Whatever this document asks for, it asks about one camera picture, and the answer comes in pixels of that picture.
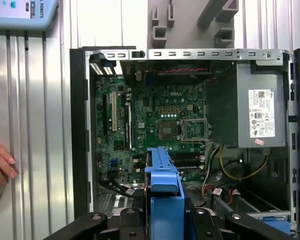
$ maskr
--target gray power supply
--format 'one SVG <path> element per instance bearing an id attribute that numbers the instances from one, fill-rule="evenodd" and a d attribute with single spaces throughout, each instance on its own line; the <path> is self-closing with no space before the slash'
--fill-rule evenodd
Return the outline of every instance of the gray power supply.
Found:
<path id="1" fill-rule="evenodd" d="M 251 70 L 251 63 L 219 65 L 206 82 L 210 138 L 238 148 L 286 145 L 283 75 Z"/>

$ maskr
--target power supply label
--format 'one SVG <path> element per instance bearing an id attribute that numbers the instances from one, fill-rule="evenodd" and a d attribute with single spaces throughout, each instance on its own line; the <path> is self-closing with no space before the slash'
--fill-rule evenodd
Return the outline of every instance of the power supply label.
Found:
<path id="1" fill-rule="evenodd" d="M 270 89 L 249 90 L 250 138 L 271 138 L 275 130 L 275 101 Z"/>

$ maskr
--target capacitor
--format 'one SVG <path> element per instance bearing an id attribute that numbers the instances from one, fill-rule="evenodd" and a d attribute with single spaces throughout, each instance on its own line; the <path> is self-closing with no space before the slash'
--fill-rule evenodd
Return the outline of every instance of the capacitor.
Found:
<path id="1" fill-rule="evenodd" d="M 135 80 L 137 82 L 141 82 L 142 81 L 142 72 L 140 70 L 135 73 Z"/>

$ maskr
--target corrugated metal wall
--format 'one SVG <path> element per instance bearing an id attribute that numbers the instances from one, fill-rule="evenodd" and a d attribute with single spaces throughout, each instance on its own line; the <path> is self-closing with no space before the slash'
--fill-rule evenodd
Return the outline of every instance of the corrugated metal wall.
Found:
<path id="1" fill-rule="evenodd" d="M 236 48 L 300 48 L 300 0 L 239 3 Z M 40 240 L 73 220 L 69 49 L 146 48 L 147 12 L 146 0 L 60 0 L 45 35 L 0 35 L 0 143 L 19 172 L 0 200 L 0 240 Z"/>

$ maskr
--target motherboard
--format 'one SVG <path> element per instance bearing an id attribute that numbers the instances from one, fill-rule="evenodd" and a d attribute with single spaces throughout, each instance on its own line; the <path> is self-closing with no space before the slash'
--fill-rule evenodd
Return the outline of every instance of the motherboard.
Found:
<path id="1" fill-rule="evenodd" d="M 144 182 L 147 148 L 164 147 L 184 182 L 203 177 L 208 124 L 204 82 L 153 84 L 123 75 L 96 82 L 98 176 Z"/>

